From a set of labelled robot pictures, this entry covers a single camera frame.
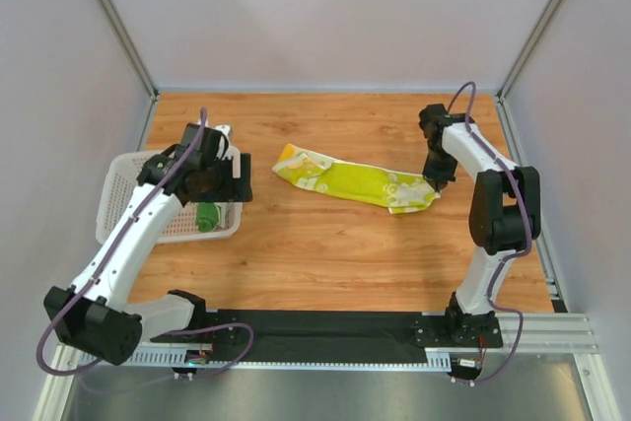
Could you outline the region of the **green dinosaur pattern towel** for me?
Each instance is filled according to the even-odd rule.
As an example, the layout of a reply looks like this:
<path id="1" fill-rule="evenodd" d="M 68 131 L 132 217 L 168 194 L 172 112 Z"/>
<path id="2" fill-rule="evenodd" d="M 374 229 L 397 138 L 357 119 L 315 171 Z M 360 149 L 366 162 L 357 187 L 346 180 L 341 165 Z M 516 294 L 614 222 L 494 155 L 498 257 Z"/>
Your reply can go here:
<path id="1" fill-rule="evenodd" d="M 195 226 L 200 233 L 226 230 L 229 227 L 231 203 L 200 202 L 196 207 Z"/>

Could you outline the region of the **lime yellow towel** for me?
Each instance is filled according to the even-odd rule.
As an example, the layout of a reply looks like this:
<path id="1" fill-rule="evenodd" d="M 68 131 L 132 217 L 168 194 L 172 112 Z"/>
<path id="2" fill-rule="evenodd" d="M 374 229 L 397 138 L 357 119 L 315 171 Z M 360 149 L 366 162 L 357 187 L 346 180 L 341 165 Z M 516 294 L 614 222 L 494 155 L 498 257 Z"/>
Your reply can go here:
<path id="1" fill-rule="evenodd" d="M 428 209 L 441 197 L 419 174 L 347 162 L 288 144 L 272 171 L 299 189 L 371 204 L 392 215 Z"/>

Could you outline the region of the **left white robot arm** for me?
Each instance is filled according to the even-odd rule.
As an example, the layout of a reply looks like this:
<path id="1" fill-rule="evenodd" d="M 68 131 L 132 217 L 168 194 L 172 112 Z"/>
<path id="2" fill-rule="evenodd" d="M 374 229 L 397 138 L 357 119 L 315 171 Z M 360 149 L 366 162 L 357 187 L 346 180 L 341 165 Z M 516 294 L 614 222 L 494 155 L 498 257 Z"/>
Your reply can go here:
<path id="1" fill-rule="evenodd" d="M 229 238 L 251 200 L 251 157 L 232 145 L 230 126 L 210 127 L 205 118 L 187 124 L 179 142 L 145 161 L 86 268 L 68 287 L 48 291 L 44 333 L 115 366 L 142 342 L 198 333 L 210 322 L 203 298 L 170 290 L 131 305 L 131 289 L 156 244 Z"/>

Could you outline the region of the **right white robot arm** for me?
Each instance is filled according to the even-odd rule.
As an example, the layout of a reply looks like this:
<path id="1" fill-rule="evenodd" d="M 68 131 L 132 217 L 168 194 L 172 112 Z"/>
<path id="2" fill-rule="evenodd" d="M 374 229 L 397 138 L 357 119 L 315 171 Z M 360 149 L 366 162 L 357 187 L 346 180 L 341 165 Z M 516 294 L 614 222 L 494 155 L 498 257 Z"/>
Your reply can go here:
<path id="1" fill-rule="evenodd" d="M 475 250 L 444 313 L 415 321 L 416 342 L 500 348 L 497 294 L 513 259 L 528 254 L 540 234 L 539 173 L 508 160 L 466 114 L 451 114 L 442 104 L 422 109 L 419 127 L 428 147 L 423 176 L 434 190 L 454 181 L 458 168 L 474 181 L 468 229 Z"/>

